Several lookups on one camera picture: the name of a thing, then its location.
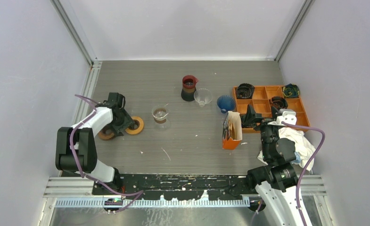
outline blue ribbed cup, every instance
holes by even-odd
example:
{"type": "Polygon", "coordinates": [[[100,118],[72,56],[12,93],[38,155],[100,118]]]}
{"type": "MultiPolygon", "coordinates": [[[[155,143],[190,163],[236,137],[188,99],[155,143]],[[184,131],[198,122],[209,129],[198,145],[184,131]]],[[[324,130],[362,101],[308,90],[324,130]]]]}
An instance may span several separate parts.
{"type": "Polygon", "coordinates": [[[217,99],[217,105],[220,108],[221,113],[227,113],[228,111],[235,109],[236,102],[233,97],[229,95],[223,95],[217,99]]]}

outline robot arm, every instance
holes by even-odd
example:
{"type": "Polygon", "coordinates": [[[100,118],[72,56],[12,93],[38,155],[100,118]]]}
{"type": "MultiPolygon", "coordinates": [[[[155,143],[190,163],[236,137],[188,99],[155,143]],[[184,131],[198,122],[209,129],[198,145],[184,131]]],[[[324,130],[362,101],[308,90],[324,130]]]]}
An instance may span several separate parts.
{"type": "MultiPolygon", "coordinates": [[[[279,138],[279,128],[284,126],[282,122],[296,124],[296,113],[287,109],[272,109],[272,115],[276,117],[261,117],[261,114],[257,114],[249,105],[247,114],[242,117],[243,125],[260,131],[263,159],[268,163],[267,166],[249,170],[246,183],[249,189],[255,189],[266,203],[265,209],[269,211],[269,216],[272,216],[273,225],[303,226],[296,202],[298,178],[291,165],[296,159],[295,143],[286,138],[279,138]]],[[[300,201],[300,208],[306,224],[311,226],[303,200],[300,201]]]]}
{"type": "MultiPolygon", "coordinates": [[[[134,124],[124,106],[125,97],[123,95],[110,93],[108,100],[95,106],[91,113],[93,117],[78,127],[73,139],[74,149],[82,170],[93,178],[109,183],[110,187],[116,190],[119,190],[122,185],[119,171],[98,160],[94,137],[104,127],[116,136],[122,136],[122,131],[134,124]]],[[[70,148],[70,135],[78,125],[79,123],[71,127],[61,127],[58,130],[56,167],[59,170],[79,173],[70,148]]]]}

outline gray wooden tabletop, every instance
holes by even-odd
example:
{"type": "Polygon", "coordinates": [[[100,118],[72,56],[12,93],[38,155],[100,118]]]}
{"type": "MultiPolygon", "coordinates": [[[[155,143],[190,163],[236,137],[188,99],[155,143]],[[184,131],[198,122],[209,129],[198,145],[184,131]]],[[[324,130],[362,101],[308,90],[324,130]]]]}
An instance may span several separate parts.
{"type": "Polygon", "coordinates": [[[126,111],[145,122],[135,136],[111,141],[96,138],[98,158],[122,173],[246,174],[262,166],[259,134],[244,134],[234,151],[222,149],[222,121],[216,100],[230,95],[233,86],[282,85],[273,61],[104,61],[93,98],[102,101],[109,92],[126,97],[126,111]],[[182,77],[192,74],[213,94],[204,107],[181,98],[182,77]],[[171,127],[155,129],[151,111],[167,105],[171,127]]]}

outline red and black pitcher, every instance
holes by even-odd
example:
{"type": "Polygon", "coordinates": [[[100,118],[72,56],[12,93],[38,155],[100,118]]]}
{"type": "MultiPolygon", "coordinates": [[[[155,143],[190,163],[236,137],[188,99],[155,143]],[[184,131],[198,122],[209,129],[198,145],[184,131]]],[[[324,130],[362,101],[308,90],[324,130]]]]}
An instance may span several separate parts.
{"type": "Polygon", "coordinates": [[[193,75],[186,75],[182,79],[182,92],[181,97],[183,100],[186,101],[194,101],[195,91],[196,91],[196,83],[198,79],[193,75]]]}

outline tape roll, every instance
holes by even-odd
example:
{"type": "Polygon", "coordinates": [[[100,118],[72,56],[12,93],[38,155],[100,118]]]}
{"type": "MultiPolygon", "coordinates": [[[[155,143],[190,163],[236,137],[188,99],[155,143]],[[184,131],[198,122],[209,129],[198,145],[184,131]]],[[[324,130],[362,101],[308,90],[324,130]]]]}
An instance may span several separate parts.
{"type": "Polygon", "coordinates": [[[102,140],[111,140],[111,139],[115,138],[115,134],[112,131],[110,131],[109,134],[106,133],[108,130],[109,130],[109,128],[107,126],[102,128],[100,130],[100,132],[98,133],[99,138],[102,139],[102,140]]]}
{"type": "Polygon", "coordinates": [[[143,128],[145,128],[145,123],[143,122],[143,119],[138,116],[132,116],[132,119],[135,121],[135,125],[137,125],[138,127],[136,129],[128,127],[125,129],[125,132],[129,135],[137,135],[142,132],[143,128]]]}

